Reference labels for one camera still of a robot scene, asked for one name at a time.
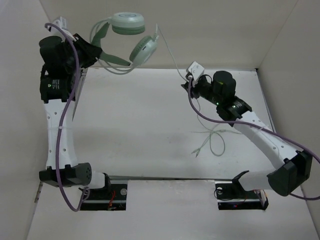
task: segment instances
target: headphones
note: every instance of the headphones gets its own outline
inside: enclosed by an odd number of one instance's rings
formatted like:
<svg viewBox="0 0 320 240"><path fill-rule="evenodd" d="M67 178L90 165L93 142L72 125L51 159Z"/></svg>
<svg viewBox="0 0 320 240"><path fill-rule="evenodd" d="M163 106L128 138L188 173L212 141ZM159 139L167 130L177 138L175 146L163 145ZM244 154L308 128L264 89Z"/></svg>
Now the headphones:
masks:
<svg viewBox="0 0 320 240"><path fill-rule="evenodd" d="M133 12L119 12L114 14L112 17L97 22L93 26L90 33L90 38L95 27L96 33L92 40L90 39L92 45L101 48L101 39L106 37L110 25L112 26L112 30L116 34L120 35L137 35L146 30L145 19L141 14ZM145 36L134 47L129 57L129 60L132 63L120 57L107 54L104 51L102 51L99 59L103 60L107 64L112 63L120 66L131 66L131 68L136 68L144 64L156 51L159 38L157 31L158 25L153 36Z"/></svg>

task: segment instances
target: white table surface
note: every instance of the white table surface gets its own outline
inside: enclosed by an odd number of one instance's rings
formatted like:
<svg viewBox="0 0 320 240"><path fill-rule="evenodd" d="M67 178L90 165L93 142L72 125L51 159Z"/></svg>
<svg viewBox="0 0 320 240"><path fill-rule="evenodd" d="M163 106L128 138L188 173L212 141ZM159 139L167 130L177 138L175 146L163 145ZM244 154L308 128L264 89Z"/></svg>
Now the white table surface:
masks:
<svg viewBox="0 0 320 240"><path fill-rule="evenodd" d="M270 124L254 71L230 71L238 96ZM206 135L174 70L137 69L125 77L90 69L74 120L79 162L110 175L233 178L271 168L244 136L225 133L226 151L191 152ZM218 119L212 104L203 113ZM221 150L215 138L214 148ZM44 185L28 240L317 240L305 201L267 191L266 211L219 211L211 180L130 181L124 212L71 212L59 189ZM80 191L67 188L75 205ZM296 194L302 195L299 189Z"/></svg>
<svg viewBox="0 0 320 240"><path fill-rule="evenodd" d="M214 189L209 180L130 181L126 211L72 212L44 185L27 240L318 240L303 200L267 191L266 211L218 210ZM79 190L67 193L79 200Z"/></svg>
<svg viewBox="0 0 320 240"><path fill-rule="evenodd" d="M211 76L214 72L206 70ZM230 72L237 81L237 95L270 125L257 73ZM209 144L197 158L191 154L208 134L193 133L206 129L174 69L136 69L116 76L91 68L85 81L74 117L74 145L78 161L90 162L94 170L120 176L230 179L245 170L272 169L243 135L222 133L226 151L221 157L212 155ZM213 104L199 101L203 114L220 119ZM217 129L232 128L224 124ZM215 135L212 141L221 153L221 139Z"/></svg>

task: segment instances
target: black mounting base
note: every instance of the black mounting base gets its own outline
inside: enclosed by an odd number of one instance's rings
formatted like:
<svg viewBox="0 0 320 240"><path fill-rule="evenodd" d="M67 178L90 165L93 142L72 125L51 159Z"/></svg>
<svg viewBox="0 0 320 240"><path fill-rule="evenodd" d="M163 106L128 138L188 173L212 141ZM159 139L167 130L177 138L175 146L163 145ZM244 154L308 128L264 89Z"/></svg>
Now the black mounting base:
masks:
<svg viewBox="0 0 320 240"><path fill-rule="evenodd" d="M124 211L127 207L128 180L110 180L109 190L90 189L90 195L80 208L80 211Z"/></svg>
<svg viewBox="0 0 320 240"><path fill-rule="evenodd" d="M214 195L219 210L266 210L269 205L263 190L245 191L232 181L216 181Z"/></svg>

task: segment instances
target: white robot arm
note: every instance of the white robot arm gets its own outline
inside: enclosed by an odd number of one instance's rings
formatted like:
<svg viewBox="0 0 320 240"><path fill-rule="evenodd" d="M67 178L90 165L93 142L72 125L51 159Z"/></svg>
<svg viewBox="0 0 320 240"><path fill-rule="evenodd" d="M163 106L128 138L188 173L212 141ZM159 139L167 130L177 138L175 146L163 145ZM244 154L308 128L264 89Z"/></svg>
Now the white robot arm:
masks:
<svg viewBox="0 0 320 240"><path fill-rule="evenodd" d="M74 36L67 29L63 17L57 18L53 24L58 26L73 41L78 53L80 79L75 96L70 101L63 123L60 120L67 105L68 98L75 84L77 69L72 48L64 36L54 27L49 27L51 36L39 42L40 54L45 62L41 71L40 93L46 112L48 126L48 158L46 169L39 172L42 182L57 187L56 146L58 130L61 129L59 141L59 170L63 187L83 186L89 189L110 191L110 179L107 174L93 171L89 163L78 163L76 157L72 124L81 89L86 77L87 68L93 65L100 56L102 49Z"/></svg>
<svg viewBox="0 0 320 240"><path fill-rule="evenodd" d="M189 82L182 87L190 95L189 102L192 108L204 119L215 123L228 123L244 134L266 155L274 167L259 172L244 171L229 183L216 183L220 193L218 198L239 199L243 198L247 191L267 189L274 190L281 196L289 195L309 178L312 155L306 151L298 151L271 134L272 131L258 118L252 108L235 96L236 81L229 72L217 71L212 81L208 82L204 70L197 62L193 62L187 69L186 78ZM216 111L223 121L203 116L191 101L191 98L199 97L215 104Z"/></svg>

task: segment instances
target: screw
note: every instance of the screw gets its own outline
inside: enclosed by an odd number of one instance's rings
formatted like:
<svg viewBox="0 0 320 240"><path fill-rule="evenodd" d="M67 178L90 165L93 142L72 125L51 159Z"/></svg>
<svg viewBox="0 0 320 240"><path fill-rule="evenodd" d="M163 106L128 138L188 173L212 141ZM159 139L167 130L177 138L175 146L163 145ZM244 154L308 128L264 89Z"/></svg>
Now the screw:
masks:
<svg viewBox="0 0 320 240"><path fill-rule="evenodd" d="M222 187L217 187L217 188L216 188L216 193L217 193L218 195L221 195L221 194L223 193L222 190L223 190Z"/></svg>
<svg viewBox="0 0 320 240"><path fill-rule="evenodd" d="M120 190L120 194L121 194L122 196L127 195L127 189L122 188L122 189Z"/></svg>

